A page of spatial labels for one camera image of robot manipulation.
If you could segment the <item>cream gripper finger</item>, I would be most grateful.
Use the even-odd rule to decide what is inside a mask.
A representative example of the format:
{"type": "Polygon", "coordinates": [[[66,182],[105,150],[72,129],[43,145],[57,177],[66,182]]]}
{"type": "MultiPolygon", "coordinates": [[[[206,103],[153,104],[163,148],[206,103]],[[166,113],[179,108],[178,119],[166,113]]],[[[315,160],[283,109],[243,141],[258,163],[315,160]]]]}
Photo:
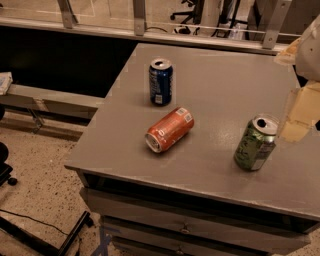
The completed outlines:
{"type": "Polygon", "coordinates": [[[274,61],[280,65],[294,65],[300,39],[293,41],[286,49],[279,52],[274,61]]]}
{"type": "Polygon", "coordinates": [[[319,120],[320,82],[308,81],[304,87],[290,92],[279,128],[279,137],[287,142],[298,142],[319,120]]]}

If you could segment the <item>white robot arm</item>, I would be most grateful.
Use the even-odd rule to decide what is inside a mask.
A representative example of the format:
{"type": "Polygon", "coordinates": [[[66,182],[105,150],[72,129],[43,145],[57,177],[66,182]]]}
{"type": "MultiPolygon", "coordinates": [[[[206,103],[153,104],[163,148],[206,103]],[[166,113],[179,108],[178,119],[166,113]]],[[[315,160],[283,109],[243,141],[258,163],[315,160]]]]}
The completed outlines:
{"type": "Polygon", "coordinates": [[[296,73],[307,83],[288,98],[285,118],[279,128],[279,137],[287,142],[298,142],[320,120],[320,15],[274,61],[294,65],[296,73]]]}

